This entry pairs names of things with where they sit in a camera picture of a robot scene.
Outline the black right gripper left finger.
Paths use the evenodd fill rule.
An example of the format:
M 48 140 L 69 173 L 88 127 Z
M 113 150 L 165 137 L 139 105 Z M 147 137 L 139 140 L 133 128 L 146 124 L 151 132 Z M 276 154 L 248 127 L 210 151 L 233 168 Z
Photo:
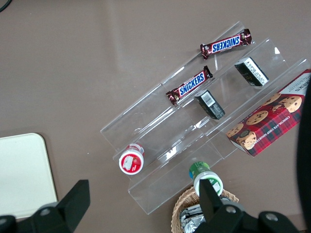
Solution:
M 79 180 L 55 206 L 43 207 L 33 215 L 33 231 L 35 233 L 72 233 L 89 206 L 89 181 Z

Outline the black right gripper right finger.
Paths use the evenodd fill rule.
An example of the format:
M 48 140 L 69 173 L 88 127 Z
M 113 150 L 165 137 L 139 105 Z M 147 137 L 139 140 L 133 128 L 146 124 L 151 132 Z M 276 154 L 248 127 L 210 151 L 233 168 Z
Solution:
M 205 218 L 197 233 L 257 233 L 257 219 L 236 205 L 224 204 L 210 181 L 200 180 L 200 206 Z

